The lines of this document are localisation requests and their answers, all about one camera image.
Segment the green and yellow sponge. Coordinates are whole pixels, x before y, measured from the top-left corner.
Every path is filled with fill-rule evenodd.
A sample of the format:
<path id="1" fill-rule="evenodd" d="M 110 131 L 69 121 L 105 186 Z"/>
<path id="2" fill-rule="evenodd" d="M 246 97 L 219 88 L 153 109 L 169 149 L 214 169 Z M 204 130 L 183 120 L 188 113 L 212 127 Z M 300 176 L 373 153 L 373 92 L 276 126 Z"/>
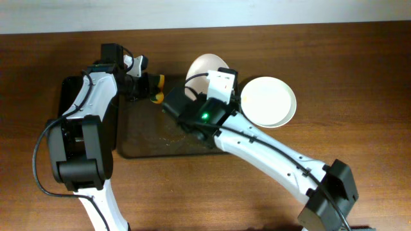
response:
<path id="1" fill-rule="evenodd" d="M 164 83 L 165 77 L 163 74 L 150 75 L 150 100 L 155 104 L 160 104 L 164 100 Z"/>

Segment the white plate top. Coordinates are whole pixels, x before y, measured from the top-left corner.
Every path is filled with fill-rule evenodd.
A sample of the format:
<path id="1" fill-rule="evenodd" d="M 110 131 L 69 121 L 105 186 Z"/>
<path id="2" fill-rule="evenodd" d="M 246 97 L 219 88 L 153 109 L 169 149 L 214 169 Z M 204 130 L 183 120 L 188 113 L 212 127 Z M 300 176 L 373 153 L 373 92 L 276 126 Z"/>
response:
<path id="1" fill-rule="evenodd" d="M 204 74 L 208 71 L 217 71 L 220 67 L 229 68 L 229 66 L 219 56 L 208 53 L 200 55 L 190 66 L 186 79 L 196 75 Z M 195 95 L 191 90 L 194 90 L 197 94 L 207 94 L 209 80 L 206 76 L 199 76 L 190 80 L 185 84 L 186 95 L 195 100 Z"/>

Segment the white plate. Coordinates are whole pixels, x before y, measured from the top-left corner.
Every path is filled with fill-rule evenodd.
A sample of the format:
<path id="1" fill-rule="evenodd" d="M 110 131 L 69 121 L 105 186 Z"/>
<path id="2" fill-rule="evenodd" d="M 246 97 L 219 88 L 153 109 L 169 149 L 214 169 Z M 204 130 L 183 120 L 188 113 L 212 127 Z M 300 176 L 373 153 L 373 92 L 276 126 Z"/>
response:
<path id="1" fill-rule="evenodd" d="M 264 128 L 277 128 L 290 122 L 297 110 L 293 90 L 284 81 L 262 76 L 248 82 L 241 92 L 245 117 Z"/>
<path id="2" fill-rule="evenodd" d="M 196 75 L 204 74 L 208 71 L 217 71 L 220 67 L 229 68 L 229 66 L 219 56 L 208 53 L 200 55 L 190 66 L 186 79 Z M 206 76 L 199 76 L 190 80 L 185 84 L 186 95 L 195 100 L 195 95 L 191 90 L 194 90 L 197 94 L 207 94 L 209 80 Z"/>

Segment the white plate bottom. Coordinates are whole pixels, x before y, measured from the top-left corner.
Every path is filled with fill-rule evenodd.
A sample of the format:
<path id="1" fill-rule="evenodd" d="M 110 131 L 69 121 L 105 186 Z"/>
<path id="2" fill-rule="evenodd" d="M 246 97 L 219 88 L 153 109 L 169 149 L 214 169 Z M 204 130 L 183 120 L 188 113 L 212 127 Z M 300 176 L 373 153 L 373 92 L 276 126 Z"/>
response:
<path id="1" fill-rule="evenodd" d="M 277 128 L 290 122 L 297 110 L 293 90 L 284 81 L 262 76 L 248 82 L 241 92 L 245 117 L 264 128 Z"/>

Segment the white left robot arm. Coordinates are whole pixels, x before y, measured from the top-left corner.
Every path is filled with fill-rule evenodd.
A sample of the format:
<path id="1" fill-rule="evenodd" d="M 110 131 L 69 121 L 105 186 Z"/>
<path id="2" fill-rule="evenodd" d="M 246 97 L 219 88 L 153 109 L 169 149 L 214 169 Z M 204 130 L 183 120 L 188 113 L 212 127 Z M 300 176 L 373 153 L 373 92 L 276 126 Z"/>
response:
<path id="1" fill-rule="evenodd" d="M 147 65 L 144 55 L 102 55 L 62 82 L 58 117 L 46 126 L 53 177 L 68 198 L 80 200 L 95 230 L 130 230 L 110 181 L 118 124 L 113 102 L 120 95 L 162 100 L 164 76 L 150 76 Z"/>

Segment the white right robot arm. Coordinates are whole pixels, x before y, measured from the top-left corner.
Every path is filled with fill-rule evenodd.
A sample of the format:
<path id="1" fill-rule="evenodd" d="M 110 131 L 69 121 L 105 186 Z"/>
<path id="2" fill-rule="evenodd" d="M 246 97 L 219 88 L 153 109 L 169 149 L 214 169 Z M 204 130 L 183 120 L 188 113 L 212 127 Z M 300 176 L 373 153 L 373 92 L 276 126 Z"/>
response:
<path id="1" fill-rule="evenodd" d="M 236 71 L 220 67 L 189 76 L 167 106 L 185 132 L 248 162 L 301 202 L 303 229 L 351 229 L 347 217 L 359 197 L 351 168 L 307 157 L 265 133 L 295 114 L 285 82 L 263 76 L 239 90 Z"/>

